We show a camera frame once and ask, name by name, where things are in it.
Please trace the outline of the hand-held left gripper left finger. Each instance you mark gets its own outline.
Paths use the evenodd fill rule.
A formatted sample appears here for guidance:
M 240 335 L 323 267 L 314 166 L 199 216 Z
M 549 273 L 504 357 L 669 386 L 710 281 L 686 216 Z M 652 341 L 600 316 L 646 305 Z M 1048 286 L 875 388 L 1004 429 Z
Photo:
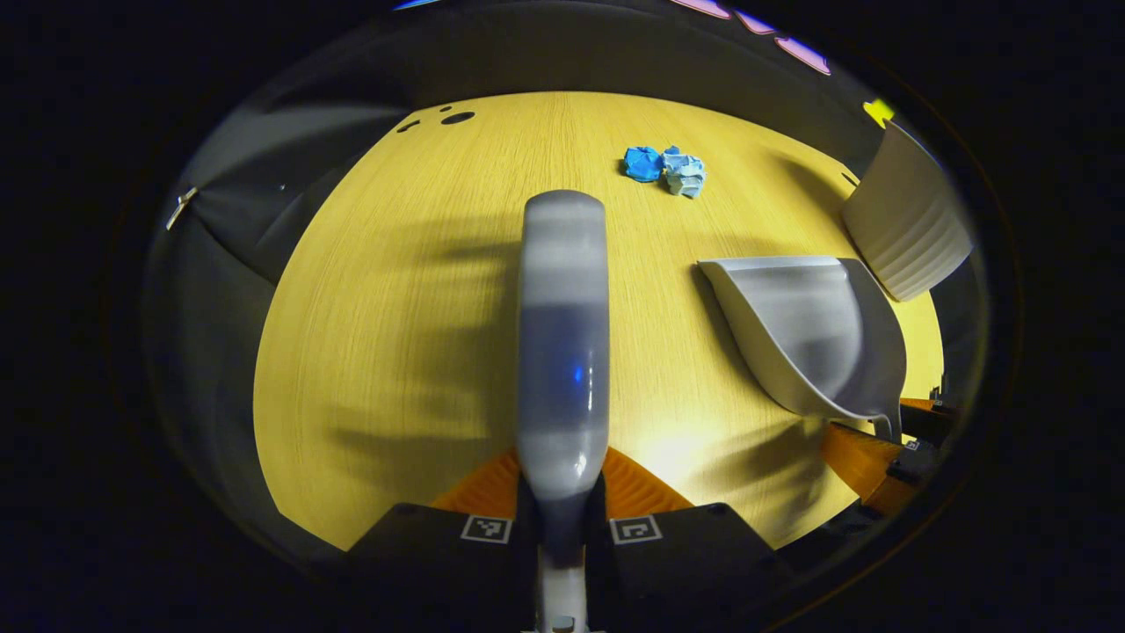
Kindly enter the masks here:
M 430 505 L 398 501 L 348 552 L 350 632 L 531 632 L 539 521 L 506 450 Z

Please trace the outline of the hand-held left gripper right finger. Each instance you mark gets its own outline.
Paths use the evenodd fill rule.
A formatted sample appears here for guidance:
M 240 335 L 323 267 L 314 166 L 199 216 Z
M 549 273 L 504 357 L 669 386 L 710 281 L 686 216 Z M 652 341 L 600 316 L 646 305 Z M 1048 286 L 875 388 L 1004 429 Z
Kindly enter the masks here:
M 788 561 L 723 501 L 695 505 L 616 449 L 587 506 L 591 632 L 754 632 Z

